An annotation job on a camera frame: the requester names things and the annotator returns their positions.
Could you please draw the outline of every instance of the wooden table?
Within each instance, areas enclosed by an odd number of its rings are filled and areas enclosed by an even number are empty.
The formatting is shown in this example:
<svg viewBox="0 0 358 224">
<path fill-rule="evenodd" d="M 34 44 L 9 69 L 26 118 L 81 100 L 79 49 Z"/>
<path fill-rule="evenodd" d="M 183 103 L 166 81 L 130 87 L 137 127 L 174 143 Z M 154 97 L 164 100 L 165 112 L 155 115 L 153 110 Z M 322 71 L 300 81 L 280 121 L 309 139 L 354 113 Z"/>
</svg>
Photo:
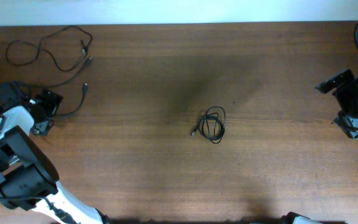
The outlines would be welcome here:
<svg viewBox="0 0 358 224">
<path fill-rule="evenodd" d="M 83 26 L 92 64 L 53 91 L 65 98 L 45 138 L 31 136 L 63 185 L 112 218 L 223 221 L 280 217 L 358 223 L 358 140 L 331 124 L 340 107 L 315 90 L 351 68 L 355 22 Z M 0 83 L 52 84 L 47 54 L 26 67 L 4 58 L 14 39 L 36 43 L 61 27 L 0 27 Z M 70 31 L 48 40 L 62 66 L 79 56 Z M 15 49 L 12 57 L 28 53 Z M 221 105 L 226 133 L 190 136 L 200 111 Z M 0 204 L 0 223 L 51 219 Z"/>
</svg>

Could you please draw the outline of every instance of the brown wooden surface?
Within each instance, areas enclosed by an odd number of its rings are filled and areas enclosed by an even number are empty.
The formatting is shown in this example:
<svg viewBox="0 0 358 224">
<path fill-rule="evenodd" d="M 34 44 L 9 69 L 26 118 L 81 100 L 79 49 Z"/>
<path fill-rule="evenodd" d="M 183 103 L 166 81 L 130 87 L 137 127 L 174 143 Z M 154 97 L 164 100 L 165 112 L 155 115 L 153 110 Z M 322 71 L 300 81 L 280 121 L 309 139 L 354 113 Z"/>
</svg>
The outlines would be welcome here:
<svg viewBox="0 0 358 224">
<path fill-rule="evenodd" d="M 84 26 L 93 62 L 54 89 L 81 111 L 31 136 L 63 185 L 113 218 L 238 220 L 289 211 L 358 223 L 358 140 L 332 120 L 339 105 L 315 86 L 353 69 L 354 22 Z M 0 27 L 0 83 L 48 84 L 59 72 L 46 54 L 26 67 L 4 59 L 10 40 L 35 42 L 60 27 Z M 45 43 L 62 66 L 80 54 L 79 33 Z M 19 49 L 13 57 L 22 57 Z M 190 137 L 200 111 L 226 109 L 226 134 L 213 145 Z M 49 223 L 8 210 L 0 223 Z"/>
</svg>

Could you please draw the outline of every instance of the white wall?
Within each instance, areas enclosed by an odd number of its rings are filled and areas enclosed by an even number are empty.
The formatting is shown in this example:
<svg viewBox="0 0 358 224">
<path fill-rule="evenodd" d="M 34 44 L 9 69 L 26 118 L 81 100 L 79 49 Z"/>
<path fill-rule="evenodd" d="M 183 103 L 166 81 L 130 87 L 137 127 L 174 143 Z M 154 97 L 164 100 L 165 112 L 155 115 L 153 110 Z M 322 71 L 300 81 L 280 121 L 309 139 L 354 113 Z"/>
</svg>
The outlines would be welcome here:
<svg viewBox="0 0 358 224">
<path fill-rule="evenodd" d="M 0 26 L 358 20 L 358 0 L 0 0 Z"/>
</svg>

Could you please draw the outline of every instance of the wooden tabletop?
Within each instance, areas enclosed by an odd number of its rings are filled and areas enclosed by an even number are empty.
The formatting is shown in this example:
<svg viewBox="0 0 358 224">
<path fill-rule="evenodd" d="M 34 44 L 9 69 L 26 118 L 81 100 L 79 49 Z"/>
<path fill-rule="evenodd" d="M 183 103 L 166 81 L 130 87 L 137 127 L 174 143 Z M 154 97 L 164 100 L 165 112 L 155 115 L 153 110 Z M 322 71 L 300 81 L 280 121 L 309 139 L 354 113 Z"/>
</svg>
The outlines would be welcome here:
<svg viewBox="0 0 358 224">
<path fill-rule="evenodd" d="M 70 111 L 46 137 L 31 135 L 62 184 L 111 218 L 223 221 L 280 217 L 358 223 L 358 140 L 331 124 L 340 107 L 314 87 L 351 68 L 355 22 L 81 26 L 91 65 L 54 88 Z M 0 83 L 53 84 L 47 54 L 26 67 L 5 58 L 11 40 L 36 43 L 61 27 L 0 27 Z M 62 67 L 81 55 L 71 30 L 45 42 Z M 13 49 L 12 58 L 31 51 Z M 200 112 L 220 105 L 226 133 L 190 136 Z M 0 223 L 51 219 L 0 204 Z"/>
</svg>

